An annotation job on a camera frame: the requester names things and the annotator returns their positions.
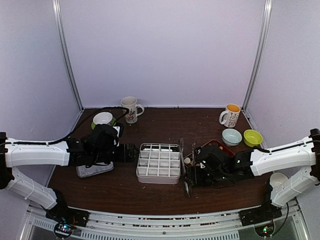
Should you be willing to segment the metal tongs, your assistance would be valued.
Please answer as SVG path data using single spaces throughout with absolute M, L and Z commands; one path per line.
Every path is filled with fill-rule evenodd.
M 178 150 L 180 157 L 180 178 L 183 180 L 184 184 L 184 196 L 186 198 L 192 197 L 192 170 L 195 166 L 195 150 L 196 150 L 197 142 L 194 142 L 191 145 L 191 152 L 184 156 L 184 139 L 180 138 L 178 140 Z

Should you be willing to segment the white divided tin box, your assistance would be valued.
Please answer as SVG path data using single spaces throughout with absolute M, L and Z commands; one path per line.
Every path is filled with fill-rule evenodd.
M 181 153 L 177 144 L 143 143 L 136 167 L 138 182 L 176 185 L 181 176 Z

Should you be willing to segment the bunny print tin lid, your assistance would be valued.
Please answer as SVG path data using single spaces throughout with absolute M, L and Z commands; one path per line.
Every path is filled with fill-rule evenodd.
M 110 172 L 114 169 L 114 162 L 111 161 L 109 164 L 99 163 L 98 165 L 92 165 L 91 167 L 77 166 L 76 174 L 79 178 L 92 177 L 98 174 Z

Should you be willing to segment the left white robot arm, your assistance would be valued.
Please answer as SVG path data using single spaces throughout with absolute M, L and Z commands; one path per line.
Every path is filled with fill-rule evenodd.
M 132 163 L 138 157 L 133 143 L 122 144 L 124 127 L 98 124 L 80 139 L 65 137 L 51 142 L 22 141 L 0 134 L 0 188 L 38 203 L 61 222 L 72 218 L 63 194 L 23 175 L 17 166 L 55 165 L 62 167 L 103 167 L 109 163 Z

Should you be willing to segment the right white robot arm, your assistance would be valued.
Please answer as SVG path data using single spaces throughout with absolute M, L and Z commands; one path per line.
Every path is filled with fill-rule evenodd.
M 254 147 L 230 156 L 218 145 L 197 147 L 190 163 L 183 167 L 183 180 L 188 187 L 216 187 L 233 184 L 271 173 L 268 200 L 256 210 L 259 220 L 268 220 L 276 209 L 312 185 L 320 183 L 320 131 L 311 129 L 301 140 L 263 149 Z

